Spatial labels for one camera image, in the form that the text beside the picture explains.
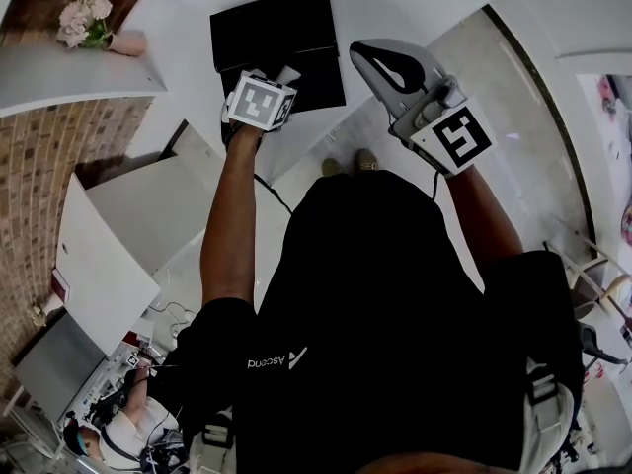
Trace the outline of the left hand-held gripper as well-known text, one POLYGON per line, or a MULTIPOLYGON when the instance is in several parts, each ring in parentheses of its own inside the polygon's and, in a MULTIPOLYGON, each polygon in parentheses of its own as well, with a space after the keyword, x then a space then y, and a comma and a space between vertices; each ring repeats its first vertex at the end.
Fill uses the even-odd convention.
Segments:
POLYGON ((301 74, 284 66, 276 79, 260 69, 229 69, 220 73, 225 101, 220 116, 220 129, 229 132, 238 124, 247 124, 263 131, 276 131, 289 119, 297 96, 301 74))

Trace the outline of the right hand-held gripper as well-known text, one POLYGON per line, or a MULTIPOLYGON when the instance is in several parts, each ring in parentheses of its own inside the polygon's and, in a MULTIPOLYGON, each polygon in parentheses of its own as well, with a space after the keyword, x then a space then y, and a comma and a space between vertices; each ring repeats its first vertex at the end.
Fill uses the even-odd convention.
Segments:
POLYGON ((395 39, 358 40, 350 59, 389 115, 388 132, 445 177, 495 145, 478 102, 425 48, 395 39))

